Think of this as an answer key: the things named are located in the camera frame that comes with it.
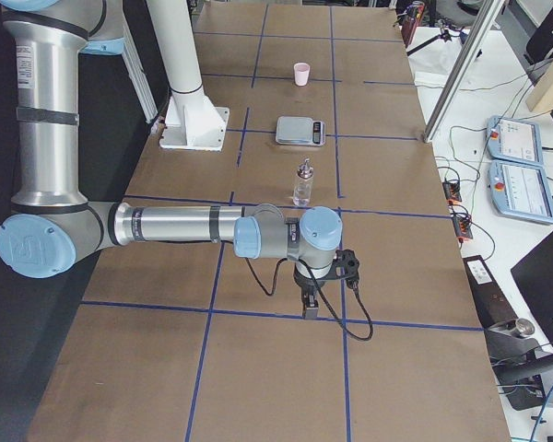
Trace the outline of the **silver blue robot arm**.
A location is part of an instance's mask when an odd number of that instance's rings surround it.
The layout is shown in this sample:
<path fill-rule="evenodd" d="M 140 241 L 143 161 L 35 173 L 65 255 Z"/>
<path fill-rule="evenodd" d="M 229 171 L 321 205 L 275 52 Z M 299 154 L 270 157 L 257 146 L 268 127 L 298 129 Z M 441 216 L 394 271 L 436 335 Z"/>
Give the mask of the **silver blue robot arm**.
<path fill-rule="evenodd" d="M 243 259 L 295 264 L 302 315 L 314 319 L 324 283 L 348 278 L 339 215 L 315 207 L 287 218 L 271 204 L 133 207 L 91 202 L 78 188 L 78 56 L 124 50 L 119 1 L 5 1 L 16 42 L 21 187 L 0 225 L 0 257 L 31 278 L 63 273 L 92 253 L 132 242 L 229 242 Z"/>

